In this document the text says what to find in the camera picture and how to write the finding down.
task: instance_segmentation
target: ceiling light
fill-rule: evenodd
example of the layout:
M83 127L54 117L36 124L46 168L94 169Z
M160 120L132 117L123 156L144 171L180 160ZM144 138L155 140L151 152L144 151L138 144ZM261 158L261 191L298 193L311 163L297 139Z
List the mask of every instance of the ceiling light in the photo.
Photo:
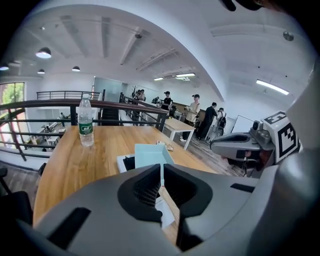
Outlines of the ceiling light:
M185 77L194 77L195 73L189 73L189 74L177 74L177 78L185 78Z
M295 39L294 34L292 34L292 33L289 32L289 31L284 31L284 32L283 32L283 37L284 37L285 40L290 41L290 42Z
M269 88L271 88L271 89L274 89L274 90L276 90L276 91L278 91L279 93L282 93L282 94L284 94L284 95L288 95L288 94L289 94L288 91L286 91L286 90L284 90L284 89L281 89L281 88L279 88L279 87L276 87L276 86L274 86L274 85L272 85L272 84L270 84L270 83L261 81L261 80L259 80L259 79L256 81L256 83L259 84L259 85L266 86L266 87L269 87Z
M74 72L80 72L80 68L79 68L78 66L74 66L74 67L72 68L72 71L74 71Z
M176 77L175 79L183 80L183 81L190 81L188 77Z
M45 74L45 71L43 69L40 69L37 73L40 75L43 75L43 74Z
M35 55L41 59L50 59L51 51L48 47L43 47Z
M8 67L8 65L0 65L0 70L1 71L5 71L5 70L8 70L9 69L9 67Z

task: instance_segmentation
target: chair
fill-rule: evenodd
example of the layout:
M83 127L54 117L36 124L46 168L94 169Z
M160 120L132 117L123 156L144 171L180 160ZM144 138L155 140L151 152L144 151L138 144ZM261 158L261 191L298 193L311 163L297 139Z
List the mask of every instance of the chair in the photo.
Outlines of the chair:
M32 225L33 212L28 194L18 191L0 197L0 208L3 214L22 220Z
M7 168L0 168L0 183L2 184L4 190L8 193L11 194L11 190L7 186L6 182L4 181L4 177L6 177L8 174L8 169Z
M44 173L44 170L45 170L46 165L47 165L47 163L44 162L44 163L40 166L40 168L39 168L39 170L38 170L38 174L39 174L40 176L42 176L42 174Z

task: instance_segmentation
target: light blue box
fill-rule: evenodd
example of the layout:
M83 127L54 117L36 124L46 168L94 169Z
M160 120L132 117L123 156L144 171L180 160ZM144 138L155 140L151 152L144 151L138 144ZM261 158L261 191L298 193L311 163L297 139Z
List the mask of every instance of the light blue box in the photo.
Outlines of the light blue box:
M161 185L164 185L164 164L174 164L174 160L165 145L135 144L134 145L135 168L160 164Z

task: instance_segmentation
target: backpack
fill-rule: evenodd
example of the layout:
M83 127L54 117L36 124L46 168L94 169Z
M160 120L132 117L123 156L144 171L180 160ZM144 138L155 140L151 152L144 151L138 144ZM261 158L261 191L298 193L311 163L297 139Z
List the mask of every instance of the backpack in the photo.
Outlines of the backpack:
M226 127L226 122L227 122L226 115L223 116L223 114L222 114L222 118L220 119L219 127L225 128Z

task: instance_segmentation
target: wooden floor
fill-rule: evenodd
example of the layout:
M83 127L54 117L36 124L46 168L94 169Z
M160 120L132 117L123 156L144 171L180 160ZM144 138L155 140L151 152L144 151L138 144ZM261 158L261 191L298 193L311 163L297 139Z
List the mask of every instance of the wooden floor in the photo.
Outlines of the wooden floor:
M168 129L164 129L163 133L169 137L171 132ZM176 133L174 142L184 147L185 142L181 142L179 139L180 134ZM209 148L209 144L203 140L197 140L195 135L193 135L187 150L219 174L231 176L243 176L244 174L240 168L229 165L226 159L222 159L221 156L213 153ZM8 168L8 174L4 180L10 190L12 192L26 191L33 209L40 178L38 173L36 171L15 168L0 162L0 168L1 167ZM5 194L6 192L0 185L0 195Z
M163 133L170 137L171 131L164 128ZM184 147L185 142L180 141L180 136L182 136L182 133L176 133L173 141L181 147ZM241 168L230 165L226 159L222 159L220 155L213 153L209 144L203 139L197 140L195 134L193 134L186 150L194 154L204 164L217 171L219 174L240 177L244 175L244 171L241 170Z
M36 171L19 169L0 162L0 168L3 167L6 167L8 169L7 176L3 179L11 192L27 192L30 199L31 207L33 209L38 189L39 174ZM0 195L3 196L6 194L6 191L0 184Z

